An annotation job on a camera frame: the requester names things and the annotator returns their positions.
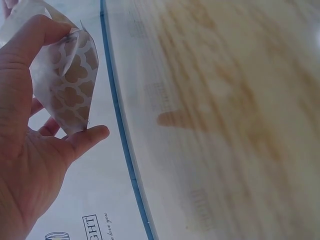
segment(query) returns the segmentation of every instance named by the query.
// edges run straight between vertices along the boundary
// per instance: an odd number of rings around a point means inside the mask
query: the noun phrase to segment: finger
[[[40,110],[42,110],[44,106],[36,99],[35,97],[32,99],[32,105],[31,105],[31,113],[30,113],[30,118],[37,114]]]
[[[70,143],[74,151],[74,160],[81,157],[85,152],[95,146],[97,143],[106,139],[110,132],[106,126],[95,126],[88,130],[77,132],[68,137],[66,142]]]
[[[48,121],[38,130],[38,132],[44,137],[55,136],[59,131],[60,126],[58,123],[50,117]]]
[[[19,56],[22,64],[30,66],[42,46],[56,43],[70,30],[68,23],[59,23],[44,15],[36,15],[13,36],[1,52],[7,56]]]

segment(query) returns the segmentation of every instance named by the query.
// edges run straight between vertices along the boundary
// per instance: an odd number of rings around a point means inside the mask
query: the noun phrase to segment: blue glass edge
[[[127,136],[126,136],[126,132],[125,132],[125,126],[124,126],[124,122],[123,122],[123,118],[122,118],[122,114],[121,114],[121,109],[120,109],[120,104],[119,104],[119,100],[118,100],[115,75],[114,75],[113,64],[112,64],[112,60],[111,60],[111,51],[110,51],[110,47],[109,47],[110,45],[109,45],[108,36],[110,36],[110,28],[109,28],[108,12],[107,12],[105,0],[100,0],[100,21],[101,21],[105,60],[106,60],[109,83],[110,83],[110,88],[111,88],[111,95],[112,95],[114,110],[115,110],[115,114],[116,114],[116,121],[117,121],[118,128],[119,128],[124,157],[125,157],[125,161],[126,161],[126,164],[128,167],[133,192],[134,192],[135,199],[136,199],[136,202],[138,205],[138,209],[140,211],[140,215],[141,215],[141,219],[142,219],[142,223],[144,225],[146,235],[149,240],[154,240],[154,236],[151,231],[148,216],[147,216],[145,206],[144,206],[144,203],[142,200],[142,196],[140,193],[140,189],[138,186],[136,173],[134,170],[134,165],[133,165],[132,158],[130,155],[129,145],[128,145]]]

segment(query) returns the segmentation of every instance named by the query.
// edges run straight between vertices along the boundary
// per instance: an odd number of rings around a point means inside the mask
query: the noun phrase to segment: printed logo
[[[102,240],[97,215],[82,217],[87,240]]]
[[[70,240],[69,234],[66,232],[52,232],[44,237],[45,240]]]

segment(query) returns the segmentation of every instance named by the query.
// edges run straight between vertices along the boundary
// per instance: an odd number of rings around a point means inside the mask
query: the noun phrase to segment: wrist
[[[25,240],[30,230],[15,199],[0,178],[0,239]]]

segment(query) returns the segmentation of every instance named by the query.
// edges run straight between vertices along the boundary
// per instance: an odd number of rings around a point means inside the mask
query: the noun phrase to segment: folded paper
[[[77,28],[43,0],[22,0],[13,9],[0,29],[1,43],[8,42],[35,15],[73,26],[59,42],[44,46],[30,67],[34,96],[72,135],[87,129],[99,65],[95,43],[85,29]]]

